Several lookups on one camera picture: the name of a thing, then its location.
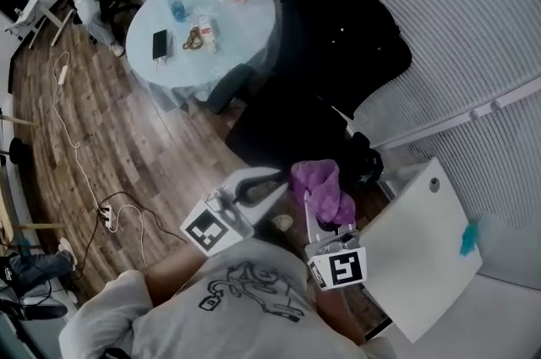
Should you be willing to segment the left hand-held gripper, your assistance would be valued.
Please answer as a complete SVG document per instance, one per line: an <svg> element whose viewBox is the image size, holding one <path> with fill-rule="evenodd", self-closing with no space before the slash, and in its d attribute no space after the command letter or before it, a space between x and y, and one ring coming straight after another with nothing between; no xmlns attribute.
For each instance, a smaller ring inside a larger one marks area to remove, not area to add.
<svg viewBox="0 0 541 359"><path fill-rule="evenodd" d="M264 166L235 171L194 206L180 226L181 232L206 257L253 236L254 226L278 203L288 185L280 184L250 206L241 200L241 189L248 184L276 181L281 175L281 170Z"/></svg>

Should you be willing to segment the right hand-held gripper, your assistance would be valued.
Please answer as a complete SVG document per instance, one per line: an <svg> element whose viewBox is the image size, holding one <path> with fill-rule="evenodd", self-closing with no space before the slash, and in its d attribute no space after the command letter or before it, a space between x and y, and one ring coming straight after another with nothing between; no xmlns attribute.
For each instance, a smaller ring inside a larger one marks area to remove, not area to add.
<svg viewBox="0 0 541 359"><path fill-rule="evenodd" d="M304 249L307 265L316 285L322 291L353 286L367 280L366 249L360 245L355 224L343 224L336 235L321 240L321 228L309 202L310 192L303 194L306 228L310 243Z"/></svg>

